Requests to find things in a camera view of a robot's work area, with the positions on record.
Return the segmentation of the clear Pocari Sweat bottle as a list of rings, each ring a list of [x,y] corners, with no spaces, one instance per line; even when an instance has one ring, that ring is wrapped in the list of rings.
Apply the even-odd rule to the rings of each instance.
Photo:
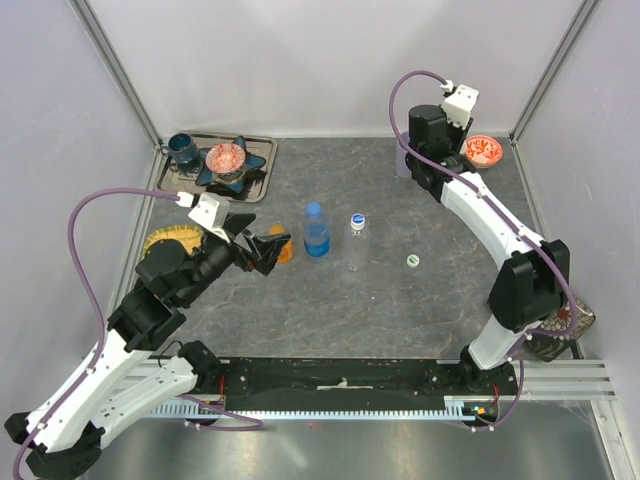
[[[354,231],[349,224],[346,230],[344,253],[349,271],[363,269],[368,261],[370,247],[370,228],[366,218],[366,226],[361,231]]]

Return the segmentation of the green white bottle cap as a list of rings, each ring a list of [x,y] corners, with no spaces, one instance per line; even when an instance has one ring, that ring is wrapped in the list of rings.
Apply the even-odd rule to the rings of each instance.
[[[416,254],[409,254],[406,258],[406,264],[410,268],[417,268],[420,265],[420,258]]]

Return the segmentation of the Pocari Sweat bottle cap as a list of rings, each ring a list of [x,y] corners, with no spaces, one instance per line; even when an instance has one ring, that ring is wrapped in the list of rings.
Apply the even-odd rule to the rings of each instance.
[[[354,231],[361,231],[366,226],[366,217],[361,213],[355,213],[351,216],[350,227]]]

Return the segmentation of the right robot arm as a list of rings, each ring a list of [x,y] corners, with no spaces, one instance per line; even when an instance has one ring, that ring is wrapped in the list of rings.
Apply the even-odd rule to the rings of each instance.
[[[507,361],[517,342],[566,304],[556,274],[568,279],[569,249],[526,227],[489,191],[470,161],[455,150],[466,132],[449,125],[441,107],[415,106],[408,120],[409,147],[440,166],[408,153],[411,178],[467,225],[498,267],[488,298],[491,316],[463,350],[465,363],[457,371],[465,391],[481,393],[494,381],[493,368]]]

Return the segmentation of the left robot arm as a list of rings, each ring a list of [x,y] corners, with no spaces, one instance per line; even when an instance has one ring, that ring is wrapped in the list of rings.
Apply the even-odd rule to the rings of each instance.
[[[260,237],[252,214],[231,214],[221,234],[198,247],[176,238],[152,243],[136,267],[134,288],[106,321],[89,356],[39,409],[11,415],[4,427],[19,444],[18,463],[39,479],[76,479],[131,424],[164,400],[216,388],[221,362],[202,342],[185,343],[155,372],[123,391],[121,381],[186,320],[185,309],[230,266],[268,275],[289,233]]]

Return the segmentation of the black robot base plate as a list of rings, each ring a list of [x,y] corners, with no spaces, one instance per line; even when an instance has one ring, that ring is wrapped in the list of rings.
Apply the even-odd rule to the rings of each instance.
[[[194,362],[194,391],[220,394],[231,411],[302,408],[437,408],[448,397],[514,395],[513,365],[476,370],[463,360],[215,356],[202,342],[178,356]]]

